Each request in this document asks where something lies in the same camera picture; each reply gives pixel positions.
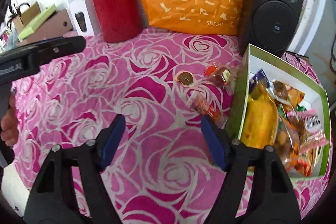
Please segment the person's left hand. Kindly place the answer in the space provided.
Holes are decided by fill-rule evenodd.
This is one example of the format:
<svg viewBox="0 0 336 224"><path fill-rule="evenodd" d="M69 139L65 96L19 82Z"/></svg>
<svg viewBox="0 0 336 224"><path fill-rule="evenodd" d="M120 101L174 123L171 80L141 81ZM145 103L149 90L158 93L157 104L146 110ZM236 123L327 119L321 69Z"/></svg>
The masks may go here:
<svg viewBox="0 0 336 224"><path fill-rule="evenodd" d="M1 139L7 146L15 145L18 141L18 119L15 103L15 95L12 93L9 98L9 109L1 120Z"/></svg>

